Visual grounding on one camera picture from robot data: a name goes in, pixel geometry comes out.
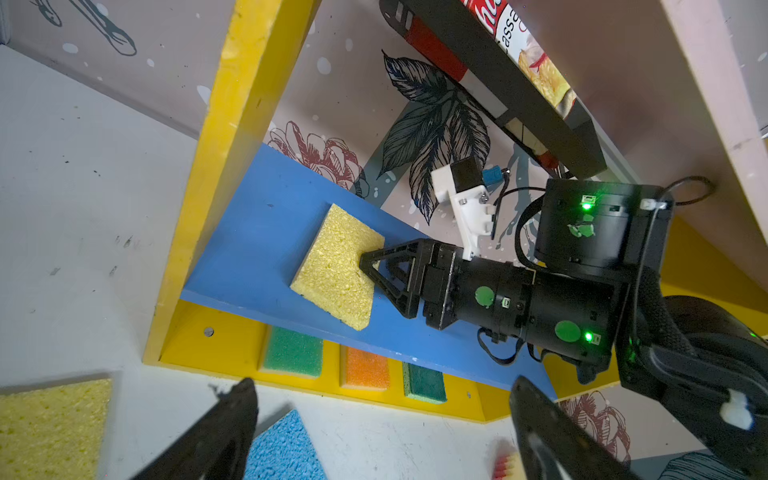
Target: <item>robotic arm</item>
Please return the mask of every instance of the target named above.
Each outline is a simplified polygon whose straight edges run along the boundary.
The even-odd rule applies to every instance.
[[[688,177],[662,188],[550,179],[518,222],[515,252],[525,265],[518,267],[478,255],[495,211],[479,163],[456,162],[432,179],[439,199],[452,203],[464,247],[421,239],[360,259],[403,316],[415,318],[424,300],[428,325],[474,323],[497,363],[512,364],[526,344],[540,362],[537,346],[541,356],[572,363],[585,385],[608,368],[615,347],[622,386],[660,402],[728,465],[768,478],[768,345],[720,307],[660,291],[676,205],[670,192],[699,181],[708,196],[711,182]],[[535,256],[546,267],[520,245],[522,227],[539,211]],[[514,338],[515,354],[493,356],[483,336]]]

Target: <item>dark green sponge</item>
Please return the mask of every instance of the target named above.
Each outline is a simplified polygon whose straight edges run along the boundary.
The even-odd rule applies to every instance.
[[[445,383],[442,372],[426,369],[423,366],[402,363],[402,387],[406,397],[422,402],[440,405],[448,398],[445,396]]]
[[[323,340],[273,326],[259,371],[316,379],[323,371]]]

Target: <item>blue connector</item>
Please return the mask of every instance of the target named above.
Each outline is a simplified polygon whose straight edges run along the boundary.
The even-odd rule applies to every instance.
[[[482,171],[482,183],[484,183],[486,187],[500,184],[503,180],[502,169],[499,166]]]

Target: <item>red flower print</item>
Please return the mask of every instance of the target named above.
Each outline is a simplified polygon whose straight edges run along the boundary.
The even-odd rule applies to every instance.
[[[362,172],[357,155],[344,140],[323,140],[315,134],[307,135],[304,140],[299,126],[292,121],[288,122],[285,130],[271,130],[267,145],[347,190],[353,187]]]
[[[624,416],[608,406],[602,393],[592,392],[564,400],[560,402],[560,408],[621,464],[629,466],[629,434]]]

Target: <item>blue sponge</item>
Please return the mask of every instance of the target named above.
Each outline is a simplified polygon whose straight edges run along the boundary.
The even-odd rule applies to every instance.
[[[310,436],[296,410],[256,437],[248,452],[244,480],[325,480]]]

